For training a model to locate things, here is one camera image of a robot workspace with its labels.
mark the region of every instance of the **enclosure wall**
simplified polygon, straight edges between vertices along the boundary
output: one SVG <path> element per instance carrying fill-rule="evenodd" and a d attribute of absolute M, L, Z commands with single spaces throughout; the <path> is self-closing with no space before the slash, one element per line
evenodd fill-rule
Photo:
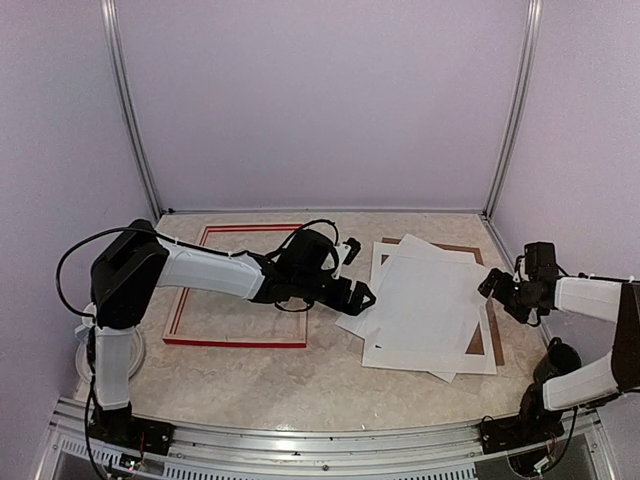
<path fill-rule="evenodd" d="M 19 480 L 77 379 L 78 319 L 56 297 L 56 262 L 84 236 L 148 210 L 98 4 L 2 2 L 0 44 L 0 477 Z M 96 248 L 66 268 L 75 305 L 88 301 Z"/>
<path fill-rule="evenodd" d="M 547 1 L 527 108 L 495 217 L 510 255 L 556 243 L 569 272 L 640 276 L 640 5 Z M 553 335 L 583 360 L 611 348 L 615 326 L 553 315 Z M 624 479 L 637 478 L 640 395 L 601 410 Z"/>
<path fill-rule="evenodd" d="M 481 210 L 528 5 L 118 3 L 163 205 Z"/>

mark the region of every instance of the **beige tabletop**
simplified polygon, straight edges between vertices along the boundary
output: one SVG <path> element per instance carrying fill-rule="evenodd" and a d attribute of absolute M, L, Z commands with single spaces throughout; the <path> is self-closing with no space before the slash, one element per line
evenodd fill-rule
<path fill-rule="evenodd" d="M 367 281 L 373 242 L 411 233 L 434 243 L 479 247 L 487 267 L 504 265 L 476 215 L 421 213 L 259 213 L 168 215 L 158 230 L 196 241 L 203 225 L 334 220 L 362 251 L 343 275 Z M 496 305 L 505 365 L 498 375 L 364 368 L 363 341 L 335 325 L 340 314 L 309 312 L 307 348 L 247 349 L 167 345 L 162 334 L 177 289 L 157 289 L 140 325 L 147 354 L 131 382 L 134 413 L 256 429 L 343 431 L 418 427 L 516 412 L 544 354 L 539 332 Z M 86 387 L 79 395 L 86 395 Z"/>

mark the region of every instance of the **white paper sheet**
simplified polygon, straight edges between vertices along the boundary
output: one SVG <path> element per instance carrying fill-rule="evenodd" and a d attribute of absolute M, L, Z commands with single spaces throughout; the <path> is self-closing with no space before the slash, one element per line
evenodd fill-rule
<path fill-rule="evenodd" d="M 489 319 L 485 308 L 480 308 L 480 331 L 484 355 L 459 355 L 453 352 L 425 352 L 376 348 L 376 336 L 365 342 L 362 365 L 373 368 L 397 370 L 438 371 L 457 373 L 497 374 Z"/>
<path fill-rule="evenodd" d="M 479 321 L 473 306 L 485 303 L 476 288 L 486 269 L 399 256 L 392 262 L 361 334 L 367 338 L 380 328 L 378 344 L 393 349 L 448 351 L 459 342 L 468 345 Z"/>
<path fill-rule="evenodd" d="M 387 255 L 389 258 L 382 264 L 382 256 Z M 397 258 L 404 258 L 400 260 L 401 263 L 406 263 L 407 259 L 429 260 L 436 261 L 436 263 L 449 263 L 448 266 L 442 267 L 442 265 L 436 267 L 437 269 L 449 268 L 458 271 L 471 271 L 472 274 L 468 275 L 466 282 L 468 285 L 462 286 L 462 291 L 467 292 L 470 296 L 470 302 L 468 308 L 460 306 L 463 302 L 453 302 L 458 304 L 453 310 L 449 309 L 448 315 L 462 315 L 462 318 L 474 318 L 476 317 L 480 321 L 481 331 L 483 333 L 483 347 L 485 355 L 466 355 L 465 352 L 468 348 L 471 337 L 475 333 L 478 326 L 478 322 L 473 321 L 461 322 L 462 327 L 457 340 L 454 342 L 455 348 L 450 350 L 442 350 L 442 342 L 438 342 L 437 346 L 433 346 L 429 350 L 425 350 L 423 345 L 417 351 L 407 350 L 402 348 L 396 350 L 390 348 L 389 345 L 383 348 L 376 348 L 376 345 L 382 342 L 385 336 L 380 336 L 383 328 L 379 326 L 371 327 L 379 320 L 380 310 L 373 307 L 358 317 L 349 317 L 343 315 L 336 324 L 345 328 L 346 330 L 365 338 L 365 351 L 363 352 L 363 366 L 369 366 L 374 368 L 391 368 L 402 370 L 428 370 L 430 373 L 444 381 L 451 382 L 455 378 L 456 371 L 463 373 L 496 373 L 495 360 L 493 357 L 493 345 L 491 343 L 491 335 L 488 330 L 488 319 L 486 319 L 486 310 L 484 308 L 484 298 L 476 293 L 477 285 L 486 277 L 487 269 L 475 263 L 475 256 L 469 252 L 452 252 L 443 250 L 439 247 L 431 245 L 417 237 L 412 235 L 406 235 L 399 245 L 375 243 L 373 249 L 372 269 L 370 287 L 374 293 L 377 293 L 384 281 L 386 274 L 389 271 L 390 266 Z M 450 263 L 466 264 L 469 268 L 462 266 L 452 266 Z M 433 296 L 431 293 L 428 295 L 430 298 L 439 298 Z M 470 310 L 475 310 L 475 301 L 478 305 L 482 306 L 479 313 Z M 482 319 L 486 320 L 486 325 L 483 326 Z M 425 368 L 426 364 L 433 366 L 443 366 L 443 370 L 438 371 L 434 368 Z"/>

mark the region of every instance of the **wire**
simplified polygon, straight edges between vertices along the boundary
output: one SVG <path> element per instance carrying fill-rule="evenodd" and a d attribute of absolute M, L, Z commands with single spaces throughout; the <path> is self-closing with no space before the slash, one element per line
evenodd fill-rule
<path fill-rule="evenodd" d="M 527 325 L 529 325 L 530 327 L 539 327 L 540 324 L 542 323 L 542 317 L 540 317 L 540 314 L 538 313 L 538 310 L 536 310 L 536 323 L 529 323 L 527 322 Z"/>
<path fill-rule="evenodd" d="M 280 310 L 281 312 L 288 312 L 288 313 L 303 313 L 303 312 L 308 312 L 309 310 L 311 310 L 313 308 L 313 305 L 315 304 L 315 302 L 311 302 L 311 303 L 307 303 L 307 306 L 304 308 L 299 308 L 297 310 L 289 310 L 287 308 L 284 308 L 282 305 L 280 305 L 279 303 L 274 303 L 274 305 L 276 306 L 276 308 L 278 310 Z"/>
<path fill-rule="evenodd" d="M 169 237 L 167 235 L 164 235 L 164 234 L 162 234 L 160 232 L 156 232 L 155 230 L 147 230 L 147 229 L 144 229 L 144 228 L 141 228 L 141 227 L 117 227 L 117 228 L 110 228 L 108 230 L 103 230 L 102 232 L 99 232 L 99 233 L 96 233 L 94 235 L 91 235 L 90 237 L 87 237 L 84 240 L 81 240 L 78 243 L 76 243 L 69 250 L 64 252 L 62 257 L 60 257 L 60 260 L 58 261 L 58 266 L 56 267 L 56 291 L 58 292 L 58 297 L 60 297 L 60 301 L 62 302 L 62 304 L 71 313 L 73 313 L 75 315 L 78 315 L 80 317 L 90 317 L 90 318 L 93 318 L 95 320 L 95 315 L 93 315 L 92 313 L 82 312 L 82 311 L 78 310 L 77 308 L 74 308 L 68 302 L 67 298 L 64 296 L 64 293 L 62 293 L 62 286 L 60 285 L 60 277 L 61 277 L 61 273 L 62 273 L 62 267 L 64 266 L 64 263 L 66 262 L 67 258 L 73 252 L 75 252 L 80 247 L 83 247 L 88 243 L 91 243 L 91 242 L 93 242 L 95 240 L 98 240 L 99 238 L 106 237 L 107 235 L 112 235 L 114 233 L 124 233 L 124 232 L 146 233 L 148 235 L 153 235 L 156 238 L 159 238 L 159 239 L 164 240 L 166 242 L 174 243 L 174 244 L 179 245 L 181 247 L 191 248 L 193 250 L 199 250 L 199 251 L 202 251 L 202 252 L 211 253 L 213 255 L 220 255 L 220 256 L 223 256 L 223 257 L 238 257 L 238 256 L 244 255 L 245 253 L 248 252 L 248 250 L 242 250 L 240 252 L 231 253 L 231 254 L 230 253 L 225 253 L 225 252 L 220 252 L 218 250 L 213 250 L 213 249 L 210 249 L 210 248 L 206 248 L 206 247 L 203 247 L 201 245 L 194 245 L 194 244 L 191 244 L 191 243 L 182 242 L 182 241 L 180 241 L 178 239 L 171 238 L 171 237 Z"/>
<path fill-rule="evenodd" d="M 108 480 L 108 478 L 102 475 L 102 472 L 98 469 L 98 465 L 96 464 L 96 461 L 93 458 L 93 452 L 91 451 L 91 442 L 89 440 L 89 409 L 91 408 L 91 400 L 93 399 L 94 388 L 96 384 L 96 376 L 95 374 L 93 374 L 93 366 L 91 366 L 91 370 L 92 370 L 92 375 L 91 375 L 91 382 L 89 384 L 89 394 L 87 395 L 87 403 L 84 407 L 84 441 L 87 446 L 87 455 L 89 456 L 89 461 L 91 462 L 93 471 L 96 472 L 96 475 L 101 480 Z"/>
<path fill-rule="evenodd" d="M 291 232 L 287 238 L 284 239 L 284 242 L 282 242 L 280 244 L 280 246 L 278 248 L 276 248 L 275 250 L 273 250 L 272 252 L 269 252 L 265 255 L 265 257 L 272 259 L 277 257 L 278 255 L 280 255 L 282 253 L 282 251 L 284 250 L 284 247 L 287 246 L 287 244 L 289 243 L 289 241 L 300 231 L 300 230 L 304 230 L 305 228 L 310 227 L 311 225 L 317 225 L 318 223 L 326 223 L 327 225 L 330 225 L 333 228 L 333 231 L 336 234 L 336 239 L 334 242 L 335 246 L 338 246 L 338 243 L 340 243 L 340 233 L 338 232 L 338 227 L 336 227 L 335 222 L 328 220 L 326 218 L 318 218 L 316 220 L 311 220 L 310 222 L 305 223 L 304 225 L 300 225 L 298 228 L 296 228 L 293 232 Z"/>
<path fill-rule="evenodd" d="M 567 453 L 567 450 L 569 449 L 569 443 L 571 442 L 571 438 L 573 438 L 573 430 L 576 428 L 576 419 L 577 418 L 578 418 L 578 407 L 573 407 L 573 420 L 571 420 L 571 429 L 569 430 L 569 436 L 567 437 L 567 441 L 564 444 L 564 448 L 562 449 L 562 453 L 560 453 L 560 455 L 558 456 L 556 461 L 553 462 L 553 465 L 551 465 L 549 468 L 547 468 L 546 470 L 543 470 L 541 472 L 542 474 L 549 473 L 551 470 L 556 468 L 558 466 L 558 464 L 560 463 L 560 461 L 564 458 L 565 453 Z"/>

